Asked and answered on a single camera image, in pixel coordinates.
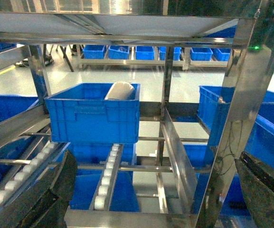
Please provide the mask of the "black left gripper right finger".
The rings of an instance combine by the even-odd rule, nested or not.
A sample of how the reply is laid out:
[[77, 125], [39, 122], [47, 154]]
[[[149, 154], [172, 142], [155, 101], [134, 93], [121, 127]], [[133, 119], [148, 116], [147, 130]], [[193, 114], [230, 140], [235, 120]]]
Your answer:
[[258, 228], [274, 228], [274, 168], [242, 152], [235, 159], [244, 201]]

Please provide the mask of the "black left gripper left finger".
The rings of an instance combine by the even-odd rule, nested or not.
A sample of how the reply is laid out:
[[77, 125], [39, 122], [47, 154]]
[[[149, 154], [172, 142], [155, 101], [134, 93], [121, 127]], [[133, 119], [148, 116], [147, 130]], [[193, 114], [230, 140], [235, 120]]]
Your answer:
[[61, 163], [1, 210], [0, 228], [66, 228], [76, 173], [76, 158], [66, 150]]

